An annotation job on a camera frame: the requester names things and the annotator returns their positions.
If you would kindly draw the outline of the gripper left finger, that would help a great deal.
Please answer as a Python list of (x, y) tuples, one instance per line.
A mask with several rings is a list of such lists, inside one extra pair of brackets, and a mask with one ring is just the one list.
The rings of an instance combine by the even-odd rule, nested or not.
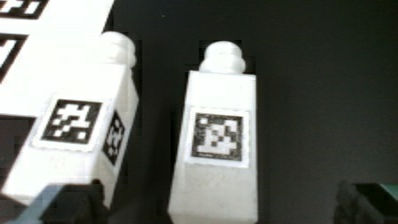
[(10, 224), (108, 224), (101, 181), (48, 185)]

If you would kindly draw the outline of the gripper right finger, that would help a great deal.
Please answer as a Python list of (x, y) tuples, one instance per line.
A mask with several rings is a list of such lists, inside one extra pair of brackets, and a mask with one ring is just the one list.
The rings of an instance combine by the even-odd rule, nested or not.
[(398, 224), (398, 184), (337, 185), (334, 224)]

